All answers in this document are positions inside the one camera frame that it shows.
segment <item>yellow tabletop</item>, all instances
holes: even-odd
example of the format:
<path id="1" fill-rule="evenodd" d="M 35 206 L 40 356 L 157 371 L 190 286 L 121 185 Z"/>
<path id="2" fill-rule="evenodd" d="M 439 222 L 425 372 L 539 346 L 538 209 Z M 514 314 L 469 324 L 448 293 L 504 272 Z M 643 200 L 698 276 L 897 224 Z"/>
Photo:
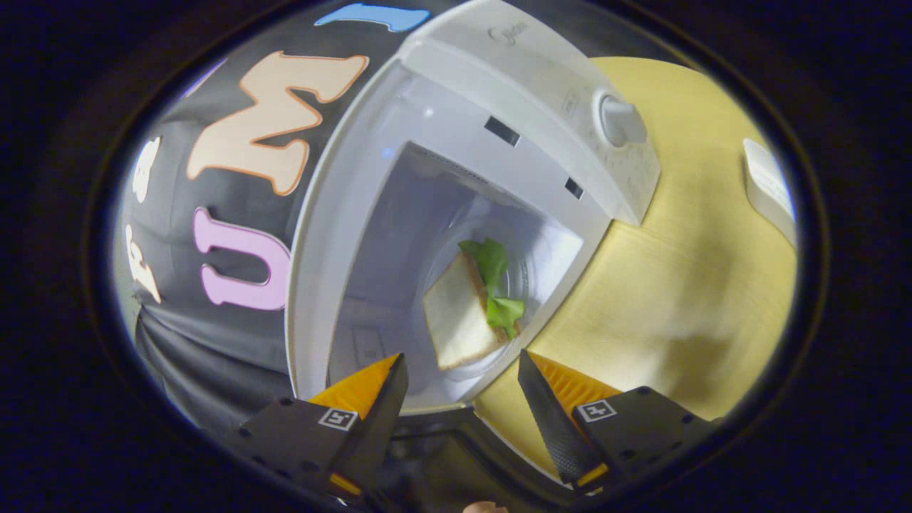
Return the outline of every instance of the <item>yellow tabletop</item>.
<path id="1" fill-rule="evenodd" d="M 649 385 L 708 420 L 759 376 L 792 301 L 795 252 L 748 202 L 747 115 L 689 68 L 594 58 L 637 105 L 661 163 L 642 226 L 612 222 L 586 272 L 529 350 L 622 391 Z M 517 364 L 474 400 L 479 416 L 556 475 Z"/>

